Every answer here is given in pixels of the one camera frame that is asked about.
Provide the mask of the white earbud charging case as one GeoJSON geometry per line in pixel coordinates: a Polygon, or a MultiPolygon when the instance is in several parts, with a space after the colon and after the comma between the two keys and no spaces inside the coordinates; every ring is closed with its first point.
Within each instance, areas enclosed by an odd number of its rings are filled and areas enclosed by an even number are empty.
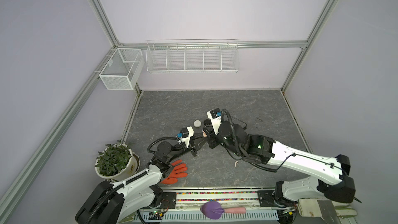
{"type": "Polygon", "coordinates": [[[200,120],[195,120],[193,124],[196,128],[200,128],[202,126],[202,122],[200,120]]]}

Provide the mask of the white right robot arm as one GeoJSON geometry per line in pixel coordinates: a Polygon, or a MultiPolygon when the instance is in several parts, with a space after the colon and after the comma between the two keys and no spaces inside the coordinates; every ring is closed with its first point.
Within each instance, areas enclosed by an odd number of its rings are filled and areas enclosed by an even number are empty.
{"type": "Polygon", "coordinates": [[[279,181],[274,200],[297,202],[300,199],[325,197],[338,203],[357,200],[351,164],[346,155],[318,156],[289,147],[273,138],[248,134],[234,123],[228,110],[219,108],[207,112],[211,130],[206,131],[210,148],[222,146],[236,161],[243,161],[262,171],[276,173],[288,168],[306,175],[295,181],[279,181]]]}

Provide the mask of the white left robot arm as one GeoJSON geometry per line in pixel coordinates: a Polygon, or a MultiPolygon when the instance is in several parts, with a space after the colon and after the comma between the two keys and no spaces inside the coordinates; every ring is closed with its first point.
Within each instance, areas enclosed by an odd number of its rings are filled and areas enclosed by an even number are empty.
{"type": "Polygon", "coordinates": [[[154,141],[156,150],[146,168],[137,174],[115,183],[103,181],[75,216],[78,224],[117,224],[133,212],[144,207],[161,204],[163,193],[158,184],[171,174],[174,160],[187,153],[196,155],[208,141],[202,135],[188,139],[188,145],[175,137],[164,137],[154,141]]]}

